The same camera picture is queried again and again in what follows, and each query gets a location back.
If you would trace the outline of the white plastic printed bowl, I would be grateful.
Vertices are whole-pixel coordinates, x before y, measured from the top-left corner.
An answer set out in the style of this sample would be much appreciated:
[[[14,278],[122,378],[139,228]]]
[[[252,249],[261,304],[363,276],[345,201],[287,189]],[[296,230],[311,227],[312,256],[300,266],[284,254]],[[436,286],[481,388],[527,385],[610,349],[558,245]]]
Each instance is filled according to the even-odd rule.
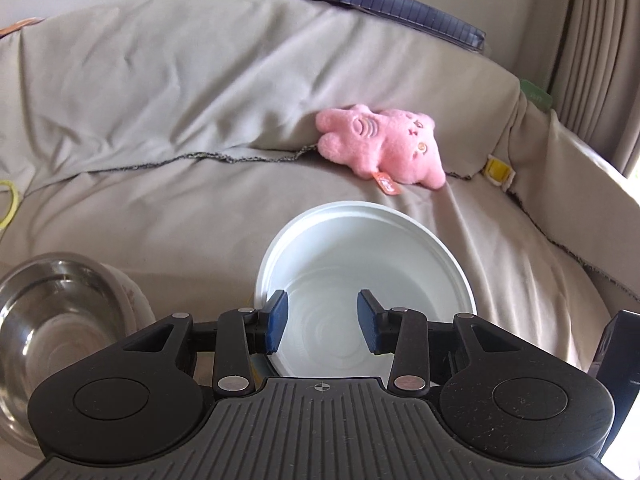
[[[279,289],[288,294],[288,322],[269,361],[283,377],[388,377],[392,356],[372,354],[360,330],[360,290],[430,321],[477,311],[462,267],[435,234],[356,200],[311,208],[278,233],[262,258],[255,307]]]

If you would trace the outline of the stainless steel bowl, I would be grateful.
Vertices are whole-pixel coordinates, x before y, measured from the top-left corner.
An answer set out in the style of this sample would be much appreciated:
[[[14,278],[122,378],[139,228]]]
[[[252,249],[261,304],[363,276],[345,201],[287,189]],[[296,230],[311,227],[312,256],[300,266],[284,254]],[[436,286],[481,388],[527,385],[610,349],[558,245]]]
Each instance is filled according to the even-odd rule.
[[[1,437],[38,456],[27,405],[45,379],[136,332],[119,282],[103,263],[50,252],[1,279]]]

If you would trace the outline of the blue enamel white bowl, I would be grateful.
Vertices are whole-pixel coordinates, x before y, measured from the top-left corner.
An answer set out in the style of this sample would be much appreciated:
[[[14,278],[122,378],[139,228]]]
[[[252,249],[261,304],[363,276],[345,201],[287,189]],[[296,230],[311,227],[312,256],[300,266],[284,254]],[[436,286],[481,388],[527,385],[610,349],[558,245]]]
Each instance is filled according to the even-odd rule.
[[[271,366],[268,356],[258,353],[252,354],[250,356],[250,362],[252,363],[255,382],[263,382],[269,377],[277,376],[277,373]]]

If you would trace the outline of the yellow white clip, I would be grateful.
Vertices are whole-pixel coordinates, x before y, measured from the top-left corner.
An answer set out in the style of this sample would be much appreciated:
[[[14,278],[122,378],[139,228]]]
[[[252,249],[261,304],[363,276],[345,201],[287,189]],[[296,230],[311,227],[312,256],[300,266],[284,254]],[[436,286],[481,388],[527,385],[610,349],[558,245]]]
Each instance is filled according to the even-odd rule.
[[[506,192],[512,185],[516,172],[507,162],[498,159],[494,155],[488,155],[487,162],[483,168],[483,176],[492,185]]]

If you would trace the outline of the pink plush toy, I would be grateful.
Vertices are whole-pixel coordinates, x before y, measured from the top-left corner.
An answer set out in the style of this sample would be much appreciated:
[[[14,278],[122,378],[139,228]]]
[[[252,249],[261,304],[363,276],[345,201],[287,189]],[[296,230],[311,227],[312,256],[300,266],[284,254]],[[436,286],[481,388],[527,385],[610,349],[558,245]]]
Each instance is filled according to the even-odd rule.
[[[327,108],[314,118],[320,132],[319,154],[356,176],[371,180],[386,174],[398,184],[418,184],[437,191],[446,183],[435,139],[435,122],[427,114],[380,110],[367,105]]]

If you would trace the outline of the grey sofa cover cloth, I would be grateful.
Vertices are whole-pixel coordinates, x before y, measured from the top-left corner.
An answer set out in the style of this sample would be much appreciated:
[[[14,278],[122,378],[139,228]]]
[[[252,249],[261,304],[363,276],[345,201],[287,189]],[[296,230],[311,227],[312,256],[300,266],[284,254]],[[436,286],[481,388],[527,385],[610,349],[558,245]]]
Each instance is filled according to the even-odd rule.
[[[314,152],[314,116],[430,115],[447,173],[384,195]],[[516,172],[504,192],[494,155]],[[451,250],[483,318],[580,367],[639,307],[639,195],[518,78],[397,24],[303,0],[125,0],[1,41],[1,175],[21,203],[1,265],[78,252],[125,271],[157,316],[247,304],[301,212],[368,200]]]

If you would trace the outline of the green tag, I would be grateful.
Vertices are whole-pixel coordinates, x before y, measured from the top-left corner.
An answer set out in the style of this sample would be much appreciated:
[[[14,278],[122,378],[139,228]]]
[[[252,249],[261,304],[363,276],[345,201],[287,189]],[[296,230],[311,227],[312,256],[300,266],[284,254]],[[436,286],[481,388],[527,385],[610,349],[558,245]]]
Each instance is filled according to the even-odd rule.
[[[552,109],[553,98],[547,91],[542,90],[527,79],[520,80],[520,87],[529,102],[533,103],[538,110],[548,113]]]

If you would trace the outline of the beige curtain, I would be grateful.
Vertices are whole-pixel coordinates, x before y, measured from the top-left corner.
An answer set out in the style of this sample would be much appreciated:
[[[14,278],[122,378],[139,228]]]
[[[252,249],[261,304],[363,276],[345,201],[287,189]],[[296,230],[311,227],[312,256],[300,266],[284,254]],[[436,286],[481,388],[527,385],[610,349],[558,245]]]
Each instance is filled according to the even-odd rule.
[[[639,0],[570,0],[550,90],[560,122],[629,176],[639,163]]]

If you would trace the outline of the dark blue striped book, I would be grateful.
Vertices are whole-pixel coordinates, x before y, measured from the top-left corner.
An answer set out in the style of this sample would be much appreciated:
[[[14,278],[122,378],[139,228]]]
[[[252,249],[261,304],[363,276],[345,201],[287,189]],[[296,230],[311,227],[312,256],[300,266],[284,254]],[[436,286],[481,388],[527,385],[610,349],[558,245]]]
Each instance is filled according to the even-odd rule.
[[[355,9],[386,18],[418,32],[437,37],[473,52],[483,52],[486,34],[444,11],[416,0],[310,0]]]

